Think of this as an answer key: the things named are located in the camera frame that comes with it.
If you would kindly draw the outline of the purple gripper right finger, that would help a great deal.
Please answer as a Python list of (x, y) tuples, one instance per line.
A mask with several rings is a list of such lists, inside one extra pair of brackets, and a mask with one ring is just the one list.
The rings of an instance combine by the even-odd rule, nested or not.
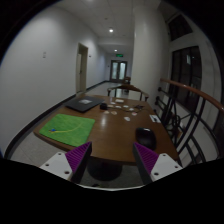
[(139, 143), (133, 144), (133, 154), (144, 185), (182, 169), (168, 154), (157, 154)]

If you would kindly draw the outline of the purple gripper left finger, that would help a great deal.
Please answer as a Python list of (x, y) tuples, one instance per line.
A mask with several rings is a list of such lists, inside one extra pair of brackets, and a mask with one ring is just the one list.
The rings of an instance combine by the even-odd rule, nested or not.
[(41, 166), (41, 169), (79, 184), (91, 152), (91, 142), (78, 146), (67, 153), (57, 152)]

